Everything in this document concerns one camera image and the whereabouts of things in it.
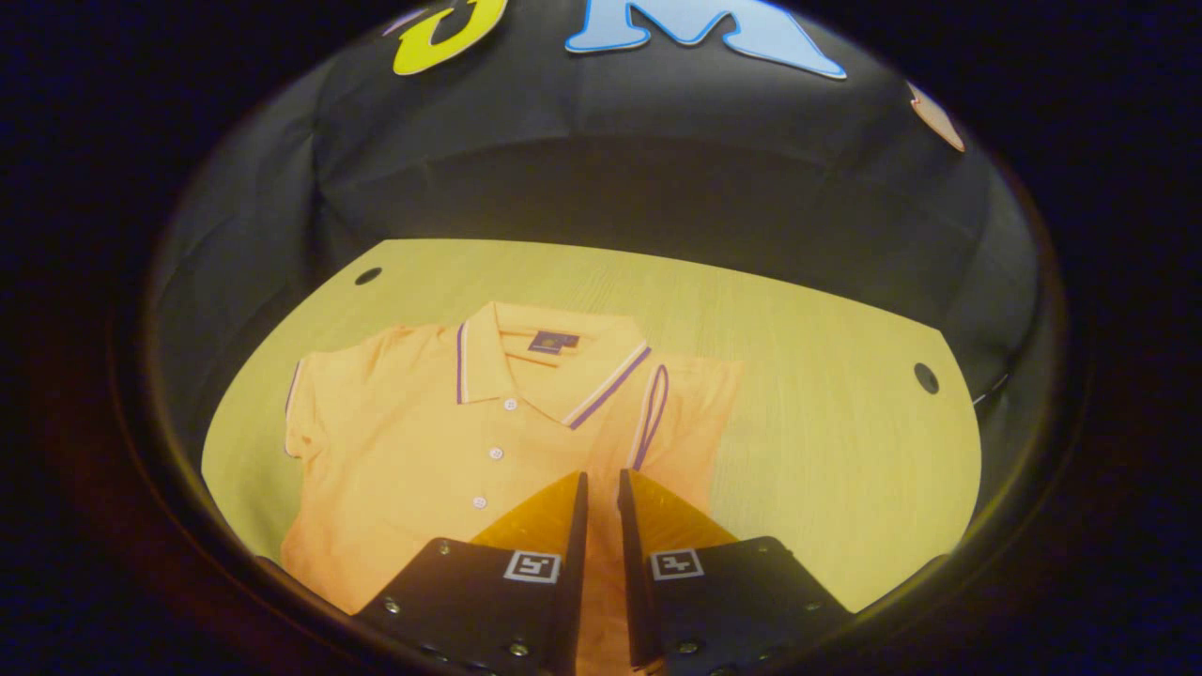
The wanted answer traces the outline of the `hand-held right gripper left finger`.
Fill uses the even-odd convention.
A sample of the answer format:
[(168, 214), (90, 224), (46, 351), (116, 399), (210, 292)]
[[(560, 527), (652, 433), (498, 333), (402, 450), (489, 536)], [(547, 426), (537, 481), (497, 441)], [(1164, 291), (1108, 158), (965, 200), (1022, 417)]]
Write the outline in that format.
[(468, 542), (429, 540), (357, 619), (459, 675), (572, 675), (588, 512), (570, 472)]

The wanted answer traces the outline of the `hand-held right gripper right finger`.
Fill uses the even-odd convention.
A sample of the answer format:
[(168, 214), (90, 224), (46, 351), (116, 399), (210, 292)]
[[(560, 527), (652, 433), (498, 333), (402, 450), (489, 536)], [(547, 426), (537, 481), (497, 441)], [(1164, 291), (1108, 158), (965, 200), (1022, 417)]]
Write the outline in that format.
[(644, 675), (783, 675), (853, 613), (774, 536), (742, 539), (621, 472), (627, 654)]

